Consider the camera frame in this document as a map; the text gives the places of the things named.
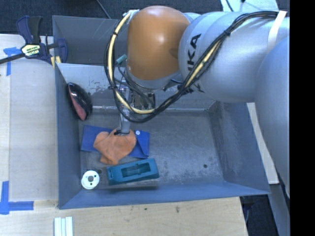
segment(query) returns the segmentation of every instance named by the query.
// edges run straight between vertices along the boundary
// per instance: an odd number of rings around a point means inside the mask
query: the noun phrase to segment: white roll of tape
[[[94,189],[99,183],[99,175],[96,171],[87,171],[84,173],[81,184],[87,190]]]

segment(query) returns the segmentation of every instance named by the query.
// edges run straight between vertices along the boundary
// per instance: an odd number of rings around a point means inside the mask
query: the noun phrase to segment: yellow label
[[[32,56],[39,53],[39,45],[26,45],[22,48],[22,52],[25,56]]]

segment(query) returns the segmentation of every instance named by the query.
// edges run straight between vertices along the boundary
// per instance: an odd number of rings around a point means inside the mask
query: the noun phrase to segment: yellow cable
[[[118,32],[120,31],[121,27],[123,26],[123,24],[126,22],[126,20],[129,18],[130,13],[127,13],[124,18],[120,21],[120,23],[118,24],[118,26],[116,27],[113,36],[111,37],[110,43],[109,43],[109,48],[108,48],[108,60],[107,60],[107,64],[108,64],[108,74],[109,74],[109,78],[111,80],[112,83],[114,83],[113,80],[113,64],[112,64],[112,55],[113,55],[113,47],[114,47],[114,43],[117,37]],[[146,115],[146,114],[151,114],[153,113],[153,111],[155,109],[150,109],[150,110],[140,110],[137,108],[134,108],[132,106],[130,106],[122,97],[121,95],[117,92],[117,90],[115,89],[115,93],[117,98],[119,99],[119,101],[125,106],[127,107],[129,110],[134,111],[137,114],[142,114],[142,115]]]
[[[190,82],[196,77],[197,73],[202,69],[202,67],[204,66],[204,63],[207,62],[210,58],[210,56],[212,55],[213,51],[215,50],[215,48],[218,46],[218,43],[215,44],[215,46],[207,53],[207,55],[205,56],[205,58],[202,60],[202,62],[198,65],[198,67],[195,69],[195,71],[193,72],[193,74],[191,75],[190,79],[188,80],[187,84],[185,85],[185,87],[187,88],[188,85],[190,84]]]

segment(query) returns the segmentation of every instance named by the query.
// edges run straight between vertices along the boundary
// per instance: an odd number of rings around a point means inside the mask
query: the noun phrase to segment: blue cloth
[[[85,125],[84,130],[83,130],[81,150],[98,152],[93,147],[93,144],[96,139],[96,136],[102,131],[106,131],[110,133],[113,130],[108,129],[108,128],[103,128],[103,127]],[[142,130],[135,130],[134,134],[137,138],[137,143],[136,143],[136,146],[133,148],[132,152],[128,156],[142,158],[142,159],[148,158],[150,133],[142,131]]]

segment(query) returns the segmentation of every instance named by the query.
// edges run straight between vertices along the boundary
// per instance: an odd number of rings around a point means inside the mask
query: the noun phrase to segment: orange cloth
[[[127,135],[114,135],[115,132],[116,129],[110,134],[100,132],[96,136],[93,146],[102,154],[102,163],[117,165],[119,160],[129,155],[136,146],[137,138],[132,130]]]

